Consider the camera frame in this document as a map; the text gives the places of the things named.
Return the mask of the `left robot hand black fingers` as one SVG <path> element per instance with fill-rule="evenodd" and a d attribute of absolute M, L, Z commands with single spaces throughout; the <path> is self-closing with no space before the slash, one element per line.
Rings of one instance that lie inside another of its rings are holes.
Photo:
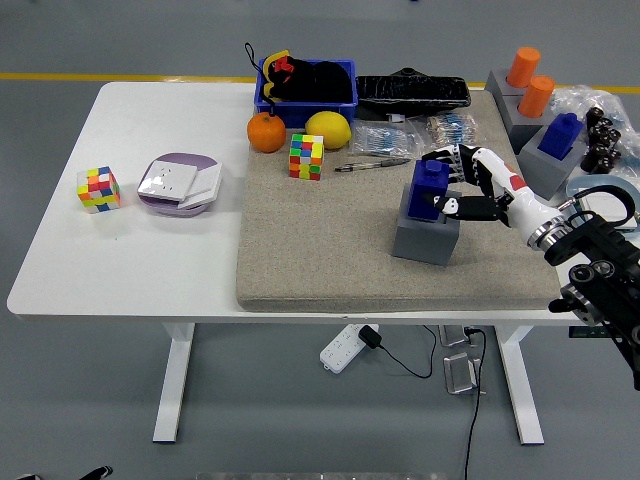
<path fill-rule="evenodd" d="M 113 468 L 111 466 L 101 466 L 81 476 L 80 480 L 103 480 L 108 478 L 112 473 Z M 43 480 L 43 477 L 38 474 L 22 474 L 16 477 L 16 480 Z"/>

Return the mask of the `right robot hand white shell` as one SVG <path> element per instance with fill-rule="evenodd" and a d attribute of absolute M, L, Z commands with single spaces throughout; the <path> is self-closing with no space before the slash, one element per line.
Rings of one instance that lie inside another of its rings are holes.
<path fill-rule="evenodd" d="M 524 179 L 493 150 L 463 144 L 449 145 L 422 156 L 451 167 L 449 181 L 480 188 L 480 196 L 426 194 L 424 198 L 446 217 L 460 221 L 500 221 L 517 230 L 538 250 L 544 235 L 561 222 L 561 213 L 536 198 Z"/>

